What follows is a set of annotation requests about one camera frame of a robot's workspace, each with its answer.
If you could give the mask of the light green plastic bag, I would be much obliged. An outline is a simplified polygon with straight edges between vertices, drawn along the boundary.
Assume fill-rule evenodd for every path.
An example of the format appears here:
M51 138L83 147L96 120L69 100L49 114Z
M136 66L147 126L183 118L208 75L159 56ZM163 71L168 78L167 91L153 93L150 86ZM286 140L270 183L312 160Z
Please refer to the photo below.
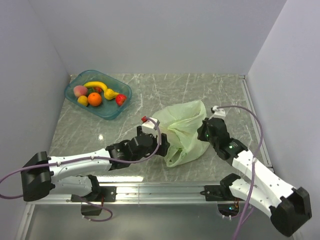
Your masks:
M152 117L159 120L160 131L170 143L164 157L166 166L173 168L201 157L209 147L208 142L198 140L198 128L207 116L201 100L167 106Z

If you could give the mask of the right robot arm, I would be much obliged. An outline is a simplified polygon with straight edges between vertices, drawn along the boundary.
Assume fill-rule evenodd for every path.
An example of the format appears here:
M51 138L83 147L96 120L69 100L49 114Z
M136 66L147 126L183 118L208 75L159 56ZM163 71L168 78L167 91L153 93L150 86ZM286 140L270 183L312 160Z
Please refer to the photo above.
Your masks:
M292 236L312 217L308 191L285 182L255 159L243 143L230 137L223 119L205 118L197 133L200 141L213 146L219 158L251 180L253 187L236 174L225 177L220 182L224 199L248 199L286 237Z

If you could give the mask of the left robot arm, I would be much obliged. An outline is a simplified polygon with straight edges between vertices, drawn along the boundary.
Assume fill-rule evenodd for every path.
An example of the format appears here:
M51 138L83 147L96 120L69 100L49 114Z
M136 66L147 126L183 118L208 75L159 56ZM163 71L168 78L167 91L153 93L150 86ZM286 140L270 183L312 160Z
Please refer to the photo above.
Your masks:
M97 200L101 188L94 172L108 172L129 167L152 154L166 156L170 143L167 135L146 133L138 126L137 135L94 152L49 157L45 151L36 153L20 173L22 196L26 202L49 194L70 194L89 201Z

